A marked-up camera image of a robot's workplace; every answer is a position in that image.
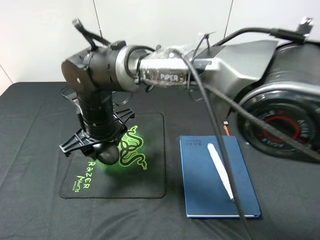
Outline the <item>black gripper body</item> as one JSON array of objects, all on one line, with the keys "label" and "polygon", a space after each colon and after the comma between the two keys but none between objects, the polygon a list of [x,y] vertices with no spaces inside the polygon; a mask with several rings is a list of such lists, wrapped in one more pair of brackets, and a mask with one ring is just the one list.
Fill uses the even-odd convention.
[{"label": "black gripper body", "polygon": [[126,123],[129,119],[135,118],[135,113],[130,108],[113,112],[113,129],[110,126],[98,126],[94,127],[94,130],[98,132],[107,132],[106,136],[103,137],[92,137],[85,129],[79,129],[73,136],[65,143],[60,144],[59,148],[68,157],[71,152],[81,150],[86,156],[98,151],[94,148],[102,148],[103,146],[118,145],[121,138],[128,131]]}]

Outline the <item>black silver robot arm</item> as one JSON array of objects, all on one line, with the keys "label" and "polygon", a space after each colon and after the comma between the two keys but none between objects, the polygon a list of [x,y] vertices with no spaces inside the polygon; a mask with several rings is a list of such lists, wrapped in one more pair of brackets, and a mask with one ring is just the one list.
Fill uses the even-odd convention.
[{"label": "black silver robot arm", "polygon": [[259,40],[183,52],[126,45],[88,47],[61,64],[73,89],[78,130],[60,145],[65,155],[97,156],[120,141],[132,110],[115,112],[113,92],[139,85],[207,91],[219,118],[237,114],[242,137],[277,158],[320,161],[320,45]]}]

